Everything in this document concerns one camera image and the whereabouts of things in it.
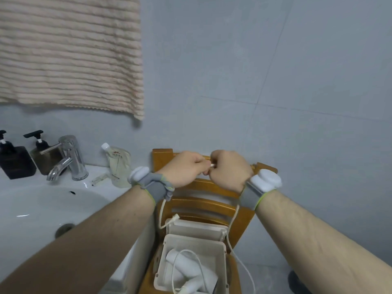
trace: chrome faucet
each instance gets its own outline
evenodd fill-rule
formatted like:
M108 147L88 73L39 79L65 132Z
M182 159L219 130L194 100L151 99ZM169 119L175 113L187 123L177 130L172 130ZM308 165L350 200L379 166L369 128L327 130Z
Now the chrome faucet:
M49 172L46 180L54 181L58 178L59 174L66 168L69 167L73 180L85 179L89 173L86 170L78 141L73 135L65 135L58 139L57 144L43 150L40 154L47 153L52 149L60 147L60 152L63 155L63 159L53 167Z

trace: wooden chair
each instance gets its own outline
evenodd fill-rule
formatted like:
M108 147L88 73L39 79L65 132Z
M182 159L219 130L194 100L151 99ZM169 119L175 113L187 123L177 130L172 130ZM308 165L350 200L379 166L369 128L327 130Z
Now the wooden chair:
M160 148L160 149L153 149L153 166L154 172L161 169L165 166L177 153L173 153L173 149L171 148ZM277 173L277 169L271 166L268 166L263 163L257 163L252 165L254 173L258 173L260 169L269 169ZM232 197L237 199L238 194L222 189L221 187L217 186L213 182L208 179L195 179L189 185L180 188L180 189L188 189L188 190L198 190L198 191L206 191L211 193L216 193L222 196ZM162 201L157 204L155 209L155 218L156 222L158 223L159 220L159 210L161 208ZM192 209L192 210L201 210L201 211L208 211L213 214L220 214L226 217L233 217L235 213L235 206L228 205L225 203L221 203L214 200L203 199L198 197L178 197L173 196L169 202L166 202L164 211L162 214L162 223L174 216L175 213L178 213L181 219L194 221L194 222L204 222L204 223L212 223L212 224L219 224L219 225L229 225L229 222L222 219L222 217L213 217L207 216L205 213L203 215L195 213L195 212L173 212L173 209ZM251 219L253 218L254 211L247 209L247 208L240 208L238 211L237 218L233 222L229 233L229 239L232 247L234 248L237 244L238 240L242 236L243 232L247 228L248 224L250 223ZM160 257L163 248L163 239L165 237L166 230L161 229L158 232L159 235L159 245L157 250L155 251L154 257L151 260L147 272L143 278L141 283L139 294L170 294L171 292L160 291L154 288L154 277L155 273L158 271L158 266L160 262ZM237 262L232 255L229 255L230 250L225 240L225 244L227 247L227 255L226 255L226 264L227 264L227 279L229 283L229 291L230 294L241 294L241 286L239 283L239 275L237 270Z

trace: storage box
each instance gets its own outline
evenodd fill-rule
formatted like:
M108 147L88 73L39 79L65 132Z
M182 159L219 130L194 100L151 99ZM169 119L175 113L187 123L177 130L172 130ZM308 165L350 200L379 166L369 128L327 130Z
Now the storage box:
M172 292L173 266L166 261L166 255L172 249L176 249L178 252L188 249L198 255L204 266L218 275L214 294L229 293L226 274L226 245L223 243L227 234L226 226L179 219L166 227L166 233L158 272L154 278L155 289ZM195 259L192 254L187 252L184 252L184 256ZM186 281L187 279L180 272L174 271L175 288L181 288Z

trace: towel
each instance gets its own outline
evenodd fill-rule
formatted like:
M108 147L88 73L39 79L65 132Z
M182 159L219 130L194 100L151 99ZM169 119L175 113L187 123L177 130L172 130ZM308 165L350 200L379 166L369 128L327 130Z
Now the towel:
M143 119L139 0L0 0L0 103Z

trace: black soap dispenser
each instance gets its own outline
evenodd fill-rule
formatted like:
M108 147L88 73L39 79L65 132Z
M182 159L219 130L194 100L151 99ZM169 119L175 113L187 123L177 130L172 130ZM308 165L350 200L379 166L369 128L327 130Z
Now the black soap dispenser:
M34 175L37 168L25 147L14 147L4 140L5 130L0 130L0 167L10 179Z
M34 131L31 133L24 134L25 138L35 137L37 141L35 142L35 147L30 151L30 155L38 167L38 170L43 175L48 175L53 167L63 159L61 150L59 148L54 148L51 151L40 154L40 151L50 148L49 144L41 139L42 130Z

